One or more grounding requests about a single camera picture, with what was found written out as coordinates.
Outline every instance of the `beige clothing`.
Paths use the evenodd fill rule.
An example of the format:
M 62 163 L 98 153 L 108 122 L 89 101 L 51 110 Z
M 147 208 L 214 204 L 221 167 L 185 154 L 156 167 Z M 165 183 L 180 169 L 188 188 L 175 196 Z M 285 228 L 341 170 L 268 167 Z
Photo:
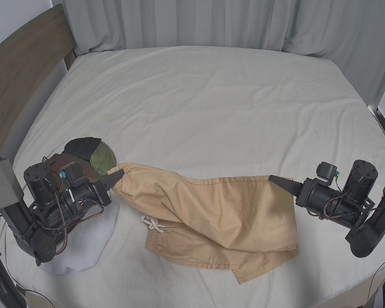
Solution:
M 170 232 L 149 230 L 146 248 L 189 267 L 233 270 L 239 283 L 298 254 L 292 195 L 269 176 L 191 179 L 134 163 L 113 187 Z

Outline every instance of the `tan shorts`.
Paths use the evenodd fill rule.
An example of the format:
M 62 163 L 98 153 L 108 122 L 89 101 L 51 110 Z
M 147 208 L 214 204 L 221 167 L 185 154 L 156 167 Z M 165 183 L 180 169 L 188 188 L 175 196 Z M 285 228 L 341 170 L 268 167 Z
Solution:
M 191 179 L 134 163 L 113 190 L 169 232 L 149 230 L 146 248 L 188 267 L 232 270 L 252 280 L 298 255 L 292 195 L 269 176 Z

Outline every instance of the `mattress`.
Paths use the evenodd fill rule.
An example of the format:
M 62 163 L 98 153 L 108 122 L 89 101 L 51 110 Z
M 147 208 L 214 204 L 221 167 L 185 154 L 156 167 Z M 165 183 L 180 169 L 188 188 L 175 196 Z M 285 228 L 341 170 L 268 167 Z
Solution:
M 224 47 L 90 53 L 76 59 L 36 118 L 15 173 L 67 141 L 102 138 L 118 163 L 135 162 L 192 178 L 279 175 L 303 182 L 330 162 L 342 187 L 356 159 L 385 185 L 385 137 L 354 88 L 329 60 Z M 27 188 L 25 201 L 32 198 Z M 298 257 L 239 285 L 231 271 L 172 264 L 144 249 L 141 213 L 119 205 L 114 233 L 91 269 L 48 275 L 0 224 L 11 276 L 68 307 L 308 307 L 371 276 L 385 260 L 385 236 L 358 259 L 348 229 L 295 207 Z

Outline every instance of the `gray curtain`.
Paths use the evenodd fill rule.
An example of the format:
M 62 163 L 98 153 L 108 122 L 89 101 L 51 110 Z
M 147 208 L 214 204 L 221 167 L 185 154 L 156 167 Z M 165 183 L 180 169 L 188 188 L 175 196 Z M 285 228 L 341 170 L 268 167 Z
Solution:
M 229 46 L 332 60 L 376 107 L 385 90 L 385 0 L 52 0 L 78 55 L 156 46 Z

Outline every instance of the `headboard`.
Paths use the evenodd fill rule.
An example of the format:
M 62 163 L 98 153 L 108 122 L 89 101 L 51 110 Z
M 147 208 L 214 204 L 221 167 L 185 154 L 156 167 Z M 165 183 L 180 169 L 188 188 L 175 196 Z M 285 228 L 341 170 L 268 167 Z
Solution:
M 61 4 L 38 15 L 0 44 L 0 148 L 28 100 L 64 58 L 75 59 Z

